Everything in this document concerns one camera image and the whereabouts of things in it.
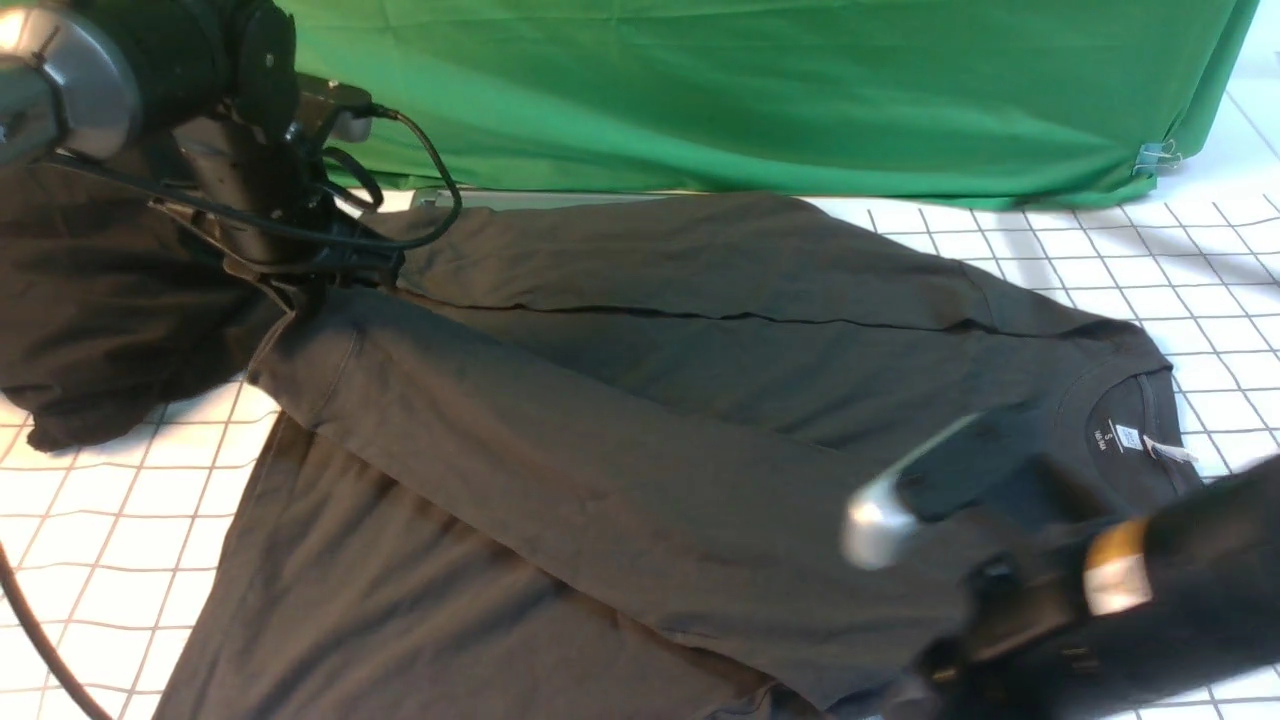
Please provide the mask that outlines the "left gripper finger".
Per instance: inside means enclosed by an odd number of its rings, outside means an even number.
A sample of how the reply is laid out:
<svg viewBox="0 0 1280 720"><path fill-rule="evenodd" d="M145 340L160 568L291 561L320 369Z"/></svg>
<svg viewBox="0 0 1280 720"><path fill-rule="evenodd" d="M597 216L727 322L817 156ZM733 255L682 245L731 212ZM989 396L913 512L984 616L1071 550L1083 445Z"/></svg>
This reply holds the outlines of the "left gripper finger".
<svg viewBox="0 0 1280 720"><path fill-rule="evenodd" d="M374 249L326 249L320 256L320 277L334 286L394 288L404 265L404 251Z"/></svg>

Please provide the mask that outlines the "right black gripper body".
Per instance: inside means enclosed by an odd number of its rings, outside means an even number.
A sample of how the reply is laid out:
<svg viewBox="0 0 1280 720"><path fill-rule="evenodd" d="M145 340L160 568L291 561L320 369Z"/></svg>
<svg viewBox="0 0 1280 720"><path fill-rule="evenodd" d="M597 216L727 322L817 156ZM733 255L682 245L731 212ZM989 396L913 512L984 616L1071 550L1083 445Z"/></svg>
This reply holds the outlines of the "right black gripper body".
<svg viewBox="0 0 1280 720"><path fill-rule="evenodd" d="M1098 520L1012 538L964 578L966 616L883 693L882 719L1098 719L1085 555Z"/></svg>

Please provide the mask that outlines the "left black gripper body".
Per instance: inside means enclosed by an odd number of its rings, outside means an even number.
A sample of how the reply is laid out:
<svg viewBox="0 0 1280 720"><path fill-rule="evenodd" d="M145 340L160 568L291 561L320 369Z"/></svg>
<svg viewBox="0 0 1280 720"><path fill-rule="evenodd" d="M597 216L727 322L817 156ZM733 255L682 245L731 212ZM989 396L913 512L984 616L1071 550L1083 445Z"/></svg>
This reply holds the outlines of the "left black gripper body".
<svg viewBox="0 0 1280 720"><path fill-rule="evenodd" d="M317 233L335 228L337 206L319 188L328 179L323 143L297 127L262 136L224 115L195 118L172 135L201 195L242 214L216 218L230 274L256 284L342 281L343 272L332 266L340 252L265 228L268 222Z"/></svg>

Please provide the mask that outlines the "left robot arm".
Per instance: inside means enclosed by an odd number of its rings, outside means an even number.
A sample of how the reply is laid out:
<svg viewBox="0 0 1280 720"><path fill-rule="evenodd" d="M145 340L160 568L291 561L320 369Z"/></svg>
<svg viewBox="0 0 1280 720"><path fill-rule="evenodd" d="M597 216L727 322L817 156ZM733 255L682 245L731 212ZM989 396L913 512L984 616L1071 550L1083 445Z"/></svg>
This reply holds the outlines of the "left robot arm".
<svg viewBox="0 0 1280 720"><path fill-rule="evenodd" d="M3 169L35 163L141 192L266 287L392 284L365 90L298 72L273 1L19 1L3 9Z"/></svg>

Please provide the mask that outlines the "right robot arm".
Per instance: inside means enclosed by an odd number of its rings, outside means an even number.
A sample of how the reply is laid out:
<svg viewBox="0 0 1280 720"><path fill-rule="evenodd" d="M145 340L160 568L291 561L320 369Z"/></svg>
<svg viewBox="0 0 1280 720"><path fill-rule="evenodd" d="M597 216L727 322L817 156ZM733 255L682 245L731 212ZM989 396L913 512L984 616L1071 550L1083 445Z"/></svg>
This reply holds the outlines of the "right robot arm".
<svg viewBox="0 0 1280 720"><path fill-rule="evenodd" d="M1101 719L1277 661L1277 460L974 568L883 719Z"/></svg>

